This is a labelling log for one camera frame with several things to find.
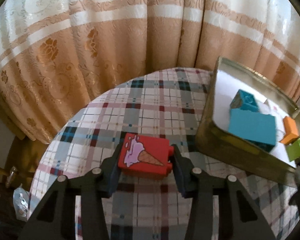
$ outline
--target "red block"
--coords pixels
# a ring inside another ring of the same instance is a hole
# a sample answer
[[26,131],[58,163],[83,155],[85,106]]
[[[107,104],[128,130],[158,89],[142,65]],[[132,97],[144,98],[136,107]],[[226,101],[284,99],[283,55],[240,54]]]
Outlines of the red block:
[[130,176],[159,180],[171,172],[168,158],[173,154],[174,148],[167,139],[127,133],[118,167]]

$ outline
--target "cone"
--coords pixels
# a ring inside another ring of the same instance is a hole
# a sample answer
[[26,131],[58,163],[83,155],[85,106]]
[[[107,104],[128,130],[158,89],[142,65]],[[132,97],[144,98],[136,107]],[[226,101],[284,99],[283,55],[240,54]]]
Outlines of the cone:
[[138,161],[163,166],[163,164],[159,160],[157,160],[155,157],[153,157],[150,153],[148,153],[145,150],[139,153]]

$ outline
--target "beige curtain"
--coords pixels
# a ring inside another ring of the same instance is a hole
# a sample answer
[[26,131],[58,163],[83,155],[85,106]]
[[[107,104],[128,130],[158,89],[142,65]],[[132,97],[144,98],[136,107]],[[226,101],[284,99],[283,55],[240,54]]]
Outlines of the beige curtain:
[[288,0],[6,0],[0,8],[0,102],[49,143],[114,86],[225,56],[300,94],[300,18]]

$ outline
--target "table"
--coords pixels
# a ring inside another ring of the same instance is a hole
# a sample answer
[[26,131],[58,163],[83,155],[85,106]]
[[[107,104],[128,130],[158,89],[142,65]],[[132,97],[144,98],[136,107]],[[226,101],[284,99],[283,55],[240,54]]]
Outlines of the table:
[[[289,206],[294,188],[248,174],[196,152],[194,137],[209,89],[210,72],[174,68],[138,77],[97,97],[56,135],[44,153],[30,192],[31,214],[57,176],[81,176],[110,157],[125,132],[167,138],[181,154],[210,175],[234,174],[260,207],[277,239],[298,222]],[[163,181],[121,175],[118,190],[103,199],[111,239],[184,239],[191,199],[177,192],[173,174]],[[82,239],[80,198],[76,234]],[[218,202],[214,199],[213,238],[218,239]]]

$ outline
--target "floor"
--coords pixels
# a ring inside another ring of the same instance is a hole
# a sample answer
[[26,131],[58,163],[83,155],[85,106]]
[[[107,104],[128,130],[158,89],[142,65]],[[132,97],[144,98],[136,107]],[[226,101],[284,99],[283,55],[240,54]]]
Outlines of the floor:
[[[19,140],[15,137],[7,157],[5,169],[10,170],[12,166],[15,166],[19,171],[35,172],[47,147],[47,144],[43,144],[38,140],[32,141],[28,137]],[[22,187],[29,191],[31,182],[32,178],[16,177],[12,186],[18,187],[22,183]]]

